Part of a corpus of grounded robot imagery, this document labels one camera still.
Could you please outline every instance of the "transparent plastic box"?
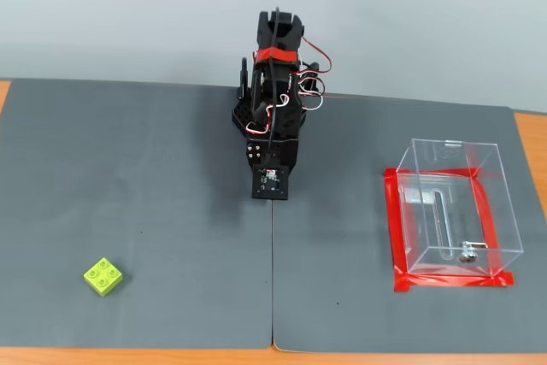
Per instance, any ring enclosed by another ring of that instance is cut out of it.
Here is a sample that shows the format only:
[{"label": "transparent plastic box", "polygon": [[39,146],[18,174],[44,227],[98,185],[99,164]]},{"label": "transparent plastic box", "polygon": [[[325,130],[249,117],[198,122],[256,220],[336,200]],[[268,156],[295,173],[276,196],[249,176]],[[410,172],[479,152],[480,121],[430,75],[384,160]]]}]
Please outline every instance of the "transparent plastic box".
[{"label": "transparent plastic box", "polygon": [[497,144],[413,139],[397,184],[410,274],[495,276],[522,254]]}]

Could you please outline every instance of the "white wall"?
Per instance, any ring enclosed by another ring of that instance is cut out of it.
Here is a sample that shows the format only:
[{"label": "white wall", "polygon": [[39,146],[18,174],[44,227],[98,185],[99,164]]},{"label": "white wall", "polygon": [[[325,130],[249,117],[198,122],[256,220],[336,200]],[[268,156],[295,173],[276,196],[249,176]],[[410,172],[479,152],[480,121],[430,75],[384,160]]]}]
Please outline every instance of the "white wall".
[{"label": "white wall", "polygon": [[236,85],[276,5],[328,91],[547,111],[547,0],[0,0],[0,77]]}]

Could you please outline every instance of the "gray mat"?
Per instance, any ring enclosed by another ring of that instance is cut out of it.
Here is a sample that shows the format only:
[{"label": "gray mat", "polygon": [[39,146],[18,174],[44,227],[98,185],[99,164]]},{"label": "gray mat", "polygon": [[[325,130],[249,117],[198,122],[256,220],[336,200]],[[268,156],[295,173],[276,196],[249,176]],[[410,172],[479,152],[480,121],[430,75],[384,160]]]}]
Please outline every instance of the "gray mat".
[{"label": "gray mat", "polygon": [[[498,143],[524,255],[516,286],[393,291],[383,173],[411,138]],[[506,108],[328,99],[273,204],[273,336],[314,352],[546,352],[547,228]]]},{"label": "gray mat", "polygon": [[[263,349],[271,203],[235,89],[17,80],[0,133],[0,345]],[[99,297],[83,273],[124,274]]]}]

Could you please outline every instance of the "robotic arm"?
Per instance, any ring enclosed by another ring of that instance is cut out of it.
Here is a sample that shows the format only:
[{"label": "robotic arm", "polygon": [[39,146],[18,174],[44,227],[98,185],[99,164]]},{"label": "robotic arm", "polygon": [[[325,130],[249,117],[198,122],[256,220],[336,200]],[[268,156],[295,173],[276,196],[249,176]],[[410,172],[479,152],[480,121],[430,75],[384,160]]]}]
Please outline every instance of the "robotic arm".
[{"label": "robotic arm", "polygon": [[322,83],[317,75],[325,72],[317,63],[301,69],[298,49],[305,40],[303,33],[298,16],[276,9],[268,19],[268,12],[261,12],[250,88],[247,61],[242,61],[239,102],[232,120],[247,138],[245,155],[253,173],[253,198],[288,198],[289,174],[297,163],[298,134],[308,111],[301,97],[315,96],[322,101],[316,84],[318,80]]}]

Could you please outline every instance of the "lime green lego brick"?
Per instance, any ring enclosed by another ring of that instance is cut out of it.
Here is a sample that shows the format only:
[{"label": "lime green lego brick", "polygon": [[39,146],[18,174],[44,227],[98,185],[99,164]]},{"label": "lime green lego brick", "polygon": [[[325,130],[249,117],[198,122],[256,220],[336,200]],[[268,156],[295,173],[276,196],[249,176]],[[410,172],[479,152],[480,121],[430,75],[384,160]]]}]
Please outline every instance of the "lime green lego brick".
[{"label": "lime green lego brick", "polygon": [[101,258],[101,261],[84,274],[84,279],[91,288],[104,297],[120,283],[123,275],[109,260]]}]

